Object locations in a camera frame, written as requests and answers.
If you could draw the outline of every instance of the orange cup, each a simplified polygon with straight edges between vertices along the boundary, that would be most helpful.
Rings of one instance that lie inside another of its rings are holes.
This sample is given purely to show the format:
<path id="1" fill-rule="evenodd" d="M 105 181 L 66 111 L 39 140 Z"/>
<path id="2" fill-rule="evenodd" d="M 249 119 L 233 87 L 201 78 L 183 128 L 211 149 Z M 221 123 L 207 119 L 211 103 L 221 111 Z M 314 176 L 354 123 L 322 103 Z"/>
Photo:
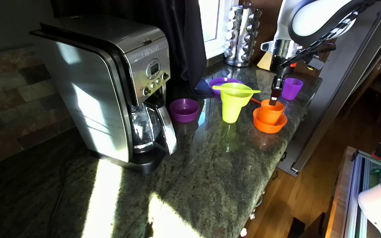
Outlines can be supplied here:
<path id="1" fill-rule="evenodd" d="M 279 117 L 283 115 L 285 105 L 277 102 L 275 105 L 269 104 L 269 99 L 261 102 L 261 107 L 257 111 L 258 120 L 266 124 L 277 124 Z"/>
<path id="2" fill-rule="evenodd" d="M 279 117 L 279 120 L 275 124 L 268 124 L 264 123 L 258 119 L 257 113 L 258 113 L 260 108 L 256 108 L 253 112 L 253 121 L 254 125 L 258 131 L 262 131 L 265 133 L 277 133 L 279 132 L 287 123 L 287 117 L 285 113 L 282 113 L 282 116 Z"/>

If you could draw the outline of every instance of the sunlight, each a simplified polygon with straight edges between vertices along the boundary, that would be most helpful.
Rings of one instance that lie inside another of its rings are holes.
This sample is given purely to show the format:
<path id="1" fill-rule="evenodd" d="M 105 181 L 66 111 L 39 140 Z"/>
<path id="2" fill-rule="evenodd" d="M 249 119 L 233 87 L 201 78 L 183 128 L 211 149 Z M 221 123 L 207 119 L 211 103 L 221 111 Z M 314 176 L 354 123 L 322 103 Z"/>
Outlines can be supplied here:
<path id="1" fill-rule="evenodd" d="M 97 150 L 103 150 L 106 154 L 115 154 L 118 150 L 113 142 L 113 136 L 106 125 L 106 119 L 102 113 L 98 99 L 89 95 L 81 87 L 73 83 L 77 96 L 77 105 L 86 121 L 86 129 L 94 142 Z"/>
<path id="2" fill-rule="evenodd" d="M 82 238 L 109 238 L 113 235 L 122 172 L 123 169 L 109 158 L 98 161 Z"/>
<path id="3" fill-rule="evenodd" d="M 201 10 L 201 22 L 203 22 L 203 34 L 204 41 L 212 41 L 217 37 L 217 25 L 219 25 L 219 0 L 200 0 Z"/>
<path id="4" fill-rule="evenodd" d="M 203 236 L 197 230 L 192 227 L 188 221 L 183 219 L 183 217 L 171 205 L 166 203 L 156 193 L 151 194 L 148 217 L 148 222 L 152 223 L 152 228 L 154 232 L 156 232 L 156 236 Z"/>
<path id="5" fill-rule="evenodd" d="M 69 63 L 69 64 L 74 64 L 81 62 L 81 55 L 77 51 L 77 47 L 62 43 L 62 42 L 57 42 L 59 50 L 62 55 L 62 59 Z"/>
<path id="6" fill-rule="evenodd" d="M 201 109 L 201 113 L 200 113 L 200 117 L 199 117 L 199 127 L 201 127 L 205 120 L 207 120 L 207 104 L 208 104 L 208 99 L 204 99 L 204 105 L 203 105 L 203 109 Z"/>

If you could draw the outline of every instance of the cup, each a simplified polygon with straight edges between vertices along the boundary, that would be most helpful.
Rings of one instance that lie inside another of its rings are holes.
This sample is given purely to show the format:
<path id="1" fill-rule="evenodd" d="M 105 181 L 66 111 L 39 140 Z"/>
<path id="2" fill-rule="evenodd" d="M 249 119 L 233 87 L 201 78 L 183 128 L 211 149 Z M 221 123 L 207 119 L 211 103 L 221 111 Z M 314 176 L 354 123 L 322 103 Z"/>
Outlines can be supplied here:
<path id="1" fill-rule="evenodd" d="M 253 112 L 253 123 L 256 125 L 256 128 L 258 131 L 262 131 L 265 133 L 277 133 L 279 132 L 287 123 L 287 117 L 285 113 L 281 115 L 281 117 L 278 119 L 278 121 L 275 124 L 268 124 L 268 123 L 264 123 L 258 119 L 258 112 L 260 112 L 260 108 L 256 108 L 254 112 Z"/>
<path id="2" fill-rule="evenodd" d="M 302 86 L 305 84 L 303 80 L 297 78 L 286 78 L 283 82 L 282 98 L 287 100 L 294 100 L 299 94 Z"/>
<path id="3" fill-rule="evenodd" d="M 221 117 L 225 123 L 236 123 L 240 117 L 241 109 L 253 96 L 252 88 L 242 83 L 224 83 L 224 90 L 220 92 L 221 98 Z"/>
<path id="4" fill-rule="evenodd" d="M 285 105 L 277 102 L 275 105 L 269 103 L 269 99 L 261 102 L 257 117 L 266 124 L 277 124 L 279 117 L 283 115 Z"/>
<path id="5" fill-rule="evenodd" d="M 168 108 L 174 121 L 192 123 L 199 117 L 200 104 L 191 98 L 179 98 Z"/>

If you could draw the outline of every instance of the dark curtain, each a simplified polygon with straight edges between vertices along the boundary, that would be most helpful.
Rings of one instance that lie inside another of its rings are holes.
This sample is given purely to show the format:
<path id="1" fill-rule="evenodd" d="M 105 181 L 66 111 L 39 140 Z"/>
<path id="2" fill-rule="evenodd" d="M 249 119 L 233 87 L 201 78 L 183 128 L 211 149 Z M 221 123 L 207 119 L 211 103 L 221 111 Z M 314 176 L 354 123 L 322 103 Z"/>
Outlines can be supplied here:
<path id="1" fill-rule="evenodd" d="M 105 13 L 160 27 L 170 45 L 172 80 L 193 88 L 205 71 L 197 0 L 52 0 L 55 16 Z"/>

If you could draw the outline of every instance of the coffee maker lid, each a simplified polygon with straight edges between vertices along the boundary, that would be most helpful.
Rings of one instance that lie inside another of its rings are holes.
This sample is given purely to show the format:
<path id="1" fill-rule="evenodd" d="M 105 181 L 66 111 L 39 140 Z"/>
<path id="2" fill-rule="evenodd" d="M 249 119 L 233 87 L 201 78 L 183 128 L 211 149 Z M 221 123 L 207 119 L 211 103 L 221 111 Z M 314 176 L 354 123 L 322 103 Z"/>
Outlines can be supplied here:
<path id="1" fill-rule="evenodd" d="M 133 51 L 164 37 L 164 33 L 156 26 L 105 14 L 59 17 L 41 22 L 41 27 L 52 34 L 74 35 L 76 39 L 88 37 L 105 41 L 115 45 L 122 53 Z"/>

